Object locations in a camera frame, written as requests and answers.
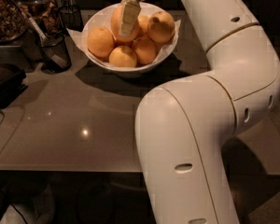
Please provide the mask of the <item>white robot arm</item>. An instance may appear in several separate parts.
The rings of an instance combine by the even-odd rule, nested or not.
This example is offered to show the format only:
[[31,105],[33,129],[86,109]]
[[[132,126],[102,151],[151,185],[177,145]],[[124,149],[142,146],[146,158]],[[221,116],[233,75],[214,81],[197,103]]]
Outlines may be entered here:
[[239,224],[221,157],[280,96],[280,62],[242,0],[181,0],[210,69],[140,102],[135,138],[157,224]]

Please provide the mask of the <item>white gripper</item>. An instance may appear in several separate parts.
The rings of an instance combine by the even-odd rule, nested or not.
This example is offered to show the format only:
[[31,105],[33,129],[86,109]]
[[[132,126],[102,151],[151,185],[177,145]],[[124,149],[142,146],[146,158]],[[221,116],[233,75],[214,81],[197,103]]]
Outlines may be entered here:
[[138,1],[146,0],[122,0],[121,19],[119,24],[119,35],[128,36],[132,33],[134,25],[137,22],[141,7]]

